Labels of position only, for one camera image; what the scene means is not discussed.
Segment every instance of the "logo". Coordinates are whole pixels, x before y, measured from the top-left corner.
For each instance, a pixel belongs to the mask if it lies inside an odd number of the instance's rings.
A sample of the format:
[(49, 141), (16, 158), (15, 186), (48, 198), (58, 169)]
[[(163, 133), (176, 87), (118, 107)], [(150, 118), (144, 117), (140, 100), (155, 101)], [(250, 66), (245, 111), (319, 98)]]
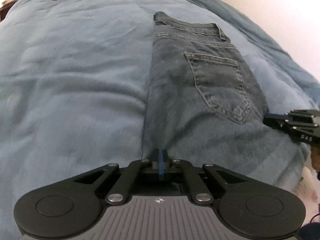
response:
[(157, 198), (155, 201), (156, 201), (158, 204), (161, 204), (161, 203), (163, 203), (165, 200), (164, 200), (163, 198)]

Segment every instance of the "black cable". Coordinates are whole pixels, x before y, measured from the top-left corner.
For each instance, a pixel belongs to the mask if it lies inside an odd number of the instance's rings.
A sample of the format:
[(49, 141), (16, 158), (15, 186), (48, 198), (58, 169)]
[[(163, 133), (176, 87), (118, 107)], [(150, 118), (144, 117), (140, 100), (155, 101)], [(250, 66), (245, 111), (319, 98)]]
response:
[(320, 213), (319, 214), (316, 214), (315, 216), (313, 216), (310, 220), (310, 223), (312, 223), (313, 219), (316, 218), (317, 216), (320, 216)]

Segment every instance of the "seam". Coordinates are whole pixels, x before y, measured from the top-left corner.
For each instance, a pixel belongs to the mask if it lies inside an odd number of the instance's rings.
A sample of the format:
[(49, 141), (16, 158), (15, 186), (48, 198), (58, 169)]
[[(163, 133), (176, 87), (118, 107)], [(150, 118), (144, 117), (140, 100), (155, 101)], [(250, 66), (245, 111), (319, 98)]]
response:
[(204, 35), (216, 35), (219, 36), (221, 40), (226, 41), (226, 36), (221, 30), (220, 26), (216, 23), (207, 23), (207, 24), (199, 24), (199, 23), (188, 23), (172, 18), (169, 15), (157, 15), (154, 14), (154, 22), (157, 25), (157, 22), (161, 22), (167, 26), (171, 26), (177, 30), (181, 31), (190, 31), (194, 33), (204, 34)]
[(186, 41), (193, 41), (193, 42), (198, 42), (198, 43), (201, 43), (201, 44), (207, 44), (207, 45), (212, 45), (212, 46), (217, 46), (217, 47), (225, 47), (225, 48), (236, 49), (236, 47), (231, 43), (202, 41), (202, 40), (186, 38), (186, 37), (183, 37), (183, 36), (179, 36), (179, 35), (175, 35), (175, 34), (171, 34), (171, 33), (166, 33), (166, 32), (162, 32), (162, 33), (157, 34), (155, 39), (154, 39), (154, 42), (157, 39), (160, 39), (160, 38), (183, 39), (183, 40), (186, 40)]
[(201, 53), (193, 53), (193, 52), (186, 52), (186, 57), (190, 57), (191, 59), (197, 59), (197, 60), (204, 60), (204, 61), (214, 61), (219, 63), (225, 63), (227, 65), (232, 65), (234, 67), (239, 67), (238, 62), (231, 58), (226, 57), (218, 57), (208, 54), (201, 54)]
[[(232, 113), (230, 113), (230, 111), (227, 111), (226, 109), (223, 109), (222, 107), (220, 107), (219, 105), (216, 105), (211, 99), (211, 94), (210, 93), (207, 93), (207, 92), (204, 92), (204, 86), (199, 84), (199, 77), (200, 77), (200, 74), (198, 72), (198, 70), (196, 68), (193, 67), (193, 64), (192, 64), (192, 54), (194, 53), (189, 53), (189, 52), (186, 52), (184, 53), (187, 61), (188, 61), (188, 64), (191, 68), (191, 71), (192, 71), (192, 74), (193, 74), (193, 80), (194, 80), (194, 85), (195, 85), (195, 88), (196, 90), (199, 92), (199, 94), (201, 95), (201, 97), (203, 98), (203, 100), (205, 101), (205, 103), (207, 104), (207, 106), (210, 108), (210, 109), (215, 109), (215, 111), (225, 115), (228, 119), (231, 119), (232, 121), (234, 122), (237, 122), (237, 123), (243, 123), (246, 119), (246, 117), (248, 116), (248, 114), (251, 112), (252, 108), (251, 108), (251, 105), (249, 103), (249, 99), (246, 95), (246, 92), (244, 90), (244, 87), (243, 87), (243, 82), (242, 82), (242, 76), (240, 74), (240, 71), (239, 71), (239, 66), (238, 64), (237, 65), (233, 65), (231, 64), (231, 66), (236, 66), (236, 74), (238, 75), (239, 79), (240, 79), (240, 82), (239, 84), (237, 85), (237, 92), (240, 94), (240, 96), (242, 97), (243, 99), (243, 102), (245, 103), (243, 105), (243, 108), (242, 108), (242, 114), (241, 115), (234, 115)], [(209, 56), (209, 57), (214, 57), (212, 55), (206, 55), (206, 54), (199, 54), (199, 55), (204, 55), (204, 56)]]
[(147, 98), (146, 98), (146, 107), (144, 110), (144, 115), (143, 115), (143, 128), (142, 128), (142, 136), (141, 136), (141, 156), (140, 159), (142, 160), (143, 158), (143, 151), (144, 151), (144, 137), (145, 137), (145, 130), (146, 130), (146, 119), (147, 119), (147, 110), (148, 110), (148, 101), (149, 101), (149, 94), (150, 94), (150, 75), (151, 75), (151, 70), (153, 68), (153, 52), (154, 52), (154, 42), (152, 43), (152, 55), (151, 55), (151, 62), (150, 62), (150, 68), (149, 68), (149, 73), (148, 73), (148, 85), (147, 85)]

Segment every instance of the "denim jeans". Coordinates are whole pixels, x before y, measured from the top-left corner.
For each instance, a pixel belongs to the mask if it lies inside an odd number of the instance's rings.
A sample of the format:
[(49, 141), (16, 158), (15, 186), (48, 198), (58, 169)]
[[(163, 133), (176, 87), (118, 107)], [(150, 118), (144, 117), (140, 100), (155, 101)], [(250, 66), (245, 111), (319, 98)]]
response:
[(263, 125), (267, 103), (243, 57), (215, 23), (163, 12), (154, 23), (142, 158), (162, 148), (195, 166), (250, 173), (283, 137)]

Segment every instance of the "white wall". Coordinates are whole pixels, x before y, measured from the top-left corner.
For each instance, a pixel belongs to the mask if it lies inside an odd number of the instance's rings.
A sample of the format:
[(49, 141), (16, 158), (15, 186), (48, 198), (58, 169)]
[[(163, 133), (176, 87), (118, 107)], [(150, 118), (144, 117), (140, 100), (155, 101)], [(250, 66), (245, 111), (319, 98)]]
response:
[(222, 1), (257, 23), (320, 81), (320, 0)]

